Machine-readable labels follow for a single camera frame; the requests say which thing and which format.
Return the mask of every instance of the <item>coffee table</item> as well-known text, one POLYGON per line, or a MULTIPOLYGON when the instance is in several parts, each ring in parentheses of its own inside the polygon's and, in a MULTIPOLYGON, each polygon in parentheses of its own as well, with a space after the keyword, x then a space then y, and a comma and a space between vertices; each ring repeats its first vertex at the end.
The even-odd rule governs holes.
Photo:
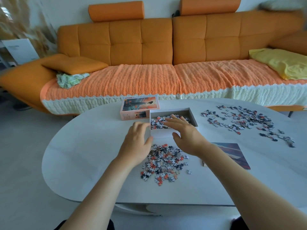
MULTIPOLYGON (((122 121, 121 103, 110 103, 86 111, 67 123, 51 140, 43 157, 45 182, 56 194, 82 201, 116 157, 133 120, 122 121)), ((160 108, 190 107, 199 131, 211 142, 238 143, 249 163, 249 172, 297 207, 307 206, 307 140, 305 126, 269 108, 234 99, 161 100, 160 108), (201 112, 219 112, 217 105, 242 106, 257 110, 272 119, 275 129, 294 138, 296 148, 283 140, 273 142, 261 137, 261 131, 245 129, 241 135, 224 127, 214 127, 201 112)), ((223 121, 231 123, 231 118, 223 121)), ((155 139, 159 145, 174 145, 171 138, 155 139)), ((199 158, 190 156, 176 182, 158 186, 154 176, 140 178, 142 164, 129 174, 117 198, 118 204, 181 204, 234 206, 231 198, 211 170, 199 158)))

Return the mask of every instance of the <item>sofa backrest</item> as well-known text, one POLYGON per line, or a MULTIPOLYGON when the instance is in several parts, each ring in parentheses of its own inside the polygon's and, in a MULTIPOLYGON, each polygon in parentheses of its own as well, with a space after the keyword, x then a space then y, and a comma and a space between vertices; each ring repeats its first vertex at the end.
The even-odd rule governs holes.
POLYGON ((173 64, 248 59, 250 49, 303 29, 301 11, 179 16, 173 18, 173 64))
POLYGON ((172 64, 172 34, 169 18, 61 26, 58 52, 108 65, 172 64))

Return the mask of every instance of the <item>orange cylindrical headrest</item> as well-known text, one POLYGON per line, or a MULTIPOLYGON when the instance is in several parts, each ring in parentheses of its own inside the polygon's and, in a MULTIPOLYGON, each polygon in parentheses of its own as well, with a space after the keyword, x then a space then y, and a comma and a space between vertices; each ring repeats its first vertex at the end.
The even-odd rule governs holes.
POLYGON ((233 13, 241 0, 180 0, 180 15, 233 13))
POLYGON ((145 17, 142 1, 89 5, 88 13, 93 22, 144 19, 145 17))

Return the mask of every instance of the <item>gray pillow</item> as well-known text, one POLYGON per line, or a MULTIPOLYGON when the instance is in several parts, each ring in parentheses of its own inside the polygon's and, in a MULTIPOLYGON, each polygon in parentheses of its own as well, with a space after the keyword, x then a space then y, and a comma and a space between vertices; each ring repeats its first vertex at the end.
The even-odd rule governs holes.
POLYGON ((260 4, 261 9, 270 11, 294 11, 303 8, 303 4, 295 0, 268 0, 260 4))

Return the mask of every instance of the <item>sofa armrest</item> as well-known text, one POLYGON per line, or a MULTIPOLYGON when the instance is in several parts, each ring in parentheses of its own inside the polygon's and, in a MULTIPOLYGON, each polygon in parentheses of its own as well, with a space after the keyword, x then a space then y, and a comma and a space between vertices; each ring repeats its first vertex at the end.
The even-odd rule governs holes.
POLYGON ((0 86, 29 106, 48 112, 40 101, 40 91, 48 81, 56 77, 56 71, 45 68, 41 64, 62 57, 65 55, 55 54, 8 69, 0 75, 0 86))

